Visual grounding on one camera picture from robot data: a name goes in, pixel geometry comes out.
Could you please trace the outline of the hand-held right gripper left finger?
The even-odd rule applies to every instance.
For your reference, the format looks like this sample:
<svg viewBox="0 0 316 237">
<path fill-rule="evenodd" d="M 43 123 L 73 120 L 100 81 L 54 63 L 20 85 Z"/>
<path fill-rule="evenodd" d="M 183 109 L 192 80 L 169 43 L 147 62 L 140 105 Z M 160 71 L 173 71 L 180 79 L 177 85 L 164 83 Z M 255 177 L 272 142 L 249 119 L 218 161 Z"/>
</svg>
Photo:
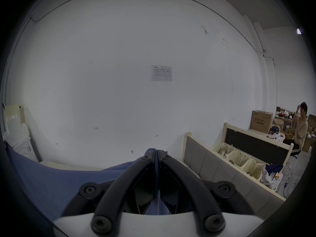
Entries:
<svg viewBox="0 0 316 237">
<path fill-rule="evenodd" d="M 157 198 L 157 150 L 150 148 L 116 180 L 83 184 L 61 215 L 92 236 L 117 236 L 122 213 L 143 215 Z"/>
</svg>

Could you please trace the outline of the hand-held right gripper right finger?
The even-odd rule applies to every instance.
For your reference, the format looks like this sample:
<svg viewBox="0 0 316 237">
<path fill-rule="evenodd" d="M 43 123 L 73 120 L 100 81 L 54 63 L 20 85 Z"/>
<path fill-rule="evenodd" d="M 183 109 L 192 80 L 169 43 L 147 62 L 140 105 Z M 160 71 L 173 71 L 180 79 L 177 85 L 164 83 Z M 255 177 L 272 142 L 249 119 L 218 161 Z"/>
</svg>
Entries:
<svg viewBox="0 0 316 237">
<path fill-rule="evenodd" d="M 162 150 L 157 150 L 157 167 L 161 200 L 171 214 L 192 211 L 198 234 L 220 234 L 226 227 L 224 212 L 254 215 L 231 182 L 200 179 Z"/>
</svg>

